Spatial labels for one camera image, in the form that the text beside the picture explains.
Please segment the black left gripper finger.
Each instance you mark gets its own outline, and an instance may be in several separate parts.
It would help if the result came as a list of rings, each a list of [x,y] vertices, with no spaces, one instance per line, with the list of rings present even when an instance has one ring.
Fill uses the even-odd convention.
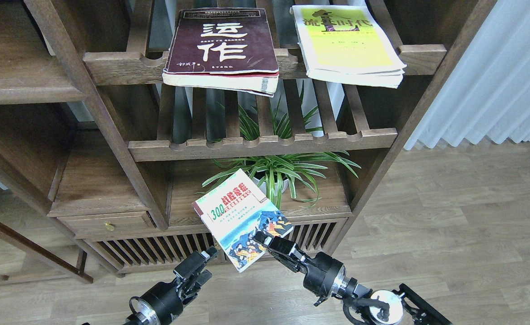
[[[212,277],[205,266],[217,253],[218,250],[211,246],[205,251],[191,253],[178,264],[173,270],[177,289],[200,289]]]

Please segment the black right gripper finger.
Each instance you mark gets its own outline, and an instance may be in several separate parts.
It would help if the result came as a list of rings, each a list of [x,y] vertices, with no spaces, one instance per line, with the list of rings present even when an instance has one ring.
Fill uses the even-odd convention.
[[[280,236],[272,236],[263,231],[257,231],[253,239],[267,248],[271,255],[285,255],[299,258],[298,245]]]
[[[300,258],[294,256],[274,255],[275,259],[292,272],[304,272]]]

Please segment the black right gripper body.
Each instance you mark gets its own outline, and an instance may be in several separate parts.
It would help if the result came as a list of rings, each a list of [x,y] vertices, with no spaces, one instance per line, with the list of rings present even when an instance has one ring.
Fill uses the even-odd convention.
[[[314,306],[319,306],[330,297],[338,299],[351,297],[351,280],[346,278],[342,262],[323,252],[314,258],[303,252],[296,252],[299,270],[305,273],[303,286],[318,297]]]

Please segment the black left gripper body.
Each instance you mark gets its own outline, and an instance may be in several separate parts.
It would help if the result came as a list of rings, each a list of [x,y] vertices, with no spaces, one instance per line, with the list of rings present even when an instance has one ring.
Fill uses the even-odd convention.
[[[200,289],[177,289],[175,279],[158,282],[140,297],[132,297],[129,307],[131,325],[169,325],[195,300]]]

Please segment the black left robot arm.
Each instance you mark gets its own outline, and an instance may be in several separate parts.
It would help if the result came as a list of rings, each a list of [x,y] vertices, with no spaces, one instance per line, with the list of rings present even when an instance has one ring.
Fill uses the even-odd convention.
[[[194,252],[174,268],[175,279],[170,283],[158,282],[140,297],[129,300],[131,315],[127,325],[169,325],[195,300],[201,286],[211,279],[205,269],[218,250],[211,246],[202,252]]]

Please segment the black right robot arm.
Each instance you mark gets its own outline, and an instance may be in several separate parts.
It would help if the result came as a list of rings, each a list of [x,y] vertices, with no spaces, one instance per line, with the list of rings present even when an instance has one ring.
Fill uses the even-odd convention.
[[[254,240],[292,272],[304,273],[303,286],[319,299],[341,300],[343,312],[354,325],[397,325],[407,311],[416,325],[450,325],[451,322],[405,284],[399,290],[377,290],[346,277],[342,262],[324,252],[310,258],[288,239],[258,231]]]

